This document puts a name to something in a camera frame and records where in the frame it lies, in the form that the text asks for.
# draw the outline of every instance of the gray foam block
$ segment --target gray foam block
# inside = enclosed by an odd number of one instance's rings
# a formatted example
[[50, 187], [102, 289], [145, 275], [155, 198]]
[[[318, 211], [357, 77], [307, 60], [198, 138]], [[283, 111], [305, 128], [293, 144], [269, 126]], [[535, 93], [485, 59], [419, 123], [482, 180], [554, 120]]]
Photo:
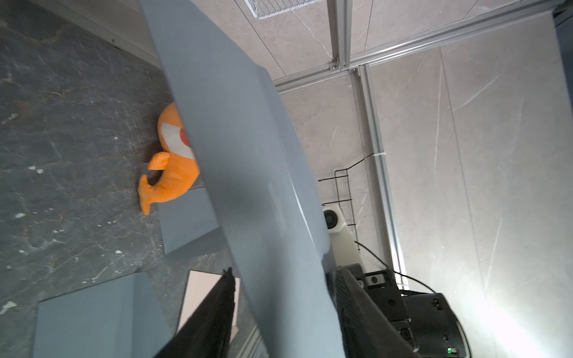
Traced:
[[33, 358], [152, 358], [171, 338], [145, 273], [41, 301]]
[[219, 228], [205, 188], [188, 190], [182, 196], [158, 204], [163, 252], [170, 257], [213, 253], [222, 249], [225, 238]]

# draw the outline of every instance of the bright light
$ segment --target bright light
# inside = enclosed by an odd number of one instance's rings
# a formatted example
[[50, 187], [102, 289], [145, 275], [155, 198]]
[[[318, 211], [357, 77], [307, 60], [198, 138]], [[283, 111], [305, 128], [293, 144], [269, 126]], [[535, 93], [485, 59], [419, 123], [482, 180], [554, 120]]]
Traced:
[[547, 353], [535, 344], [534, 337], [518, 326], [503, 310], [487, 301], [485, 304], [478, 304], [478, 309], [480, 320], [490, 327], [499, 348], [516, 357], [547, 357]]

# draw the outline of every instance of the wire mesh basket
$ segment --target wire mesh basket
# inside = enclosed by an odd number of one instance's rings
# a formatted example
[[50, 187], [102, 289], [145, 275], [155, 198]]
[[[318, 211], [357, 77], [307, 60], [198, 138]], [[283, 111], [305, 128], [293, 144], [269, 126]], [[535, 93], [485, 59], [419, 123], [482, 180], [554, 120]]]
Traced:
[[320, 0], [245, 0], [245, 3], [255, 18], [265, 19], [318, 1]]

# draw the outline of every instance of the stuffed toy fin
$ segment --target stuffed toy fin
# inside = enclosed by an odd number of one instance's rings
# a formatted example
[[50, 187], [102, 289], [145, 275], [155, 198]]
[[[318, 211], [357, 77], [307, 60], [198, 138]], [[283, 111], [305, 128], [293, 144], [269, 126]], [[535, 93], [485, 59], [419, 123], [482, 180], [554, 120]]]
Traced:
[[150, 212], [151, 204], [163, 203], [185, 194], [200, 173], [175, 103], [168, 105], [161, 113], [157, 129], [164, 151], [151, 158], [148, 168], [163, 170], [163, 173], [154, 186], [147, 182], [147, 175], [139, 179], [139, 204], [146, 215]]

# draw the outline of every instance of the white patch on toy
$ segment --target white patch on toy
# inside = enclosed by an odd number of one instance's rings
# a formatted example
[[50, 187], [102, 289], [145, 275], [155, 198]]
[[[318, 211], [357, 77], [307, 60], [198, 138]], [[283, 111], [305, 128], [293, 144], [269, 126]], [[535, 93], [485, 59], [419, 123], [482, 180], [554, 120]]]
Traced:
[[195, 154], [191, 150], [191, 147], [188, 147], [183, 140], [181, 140], [180, 131], [181, 128], [176, 125], [161, 123], [161, 133], [165, 143], [169, 147], [169, 151], [187, 159], [195, 159]]

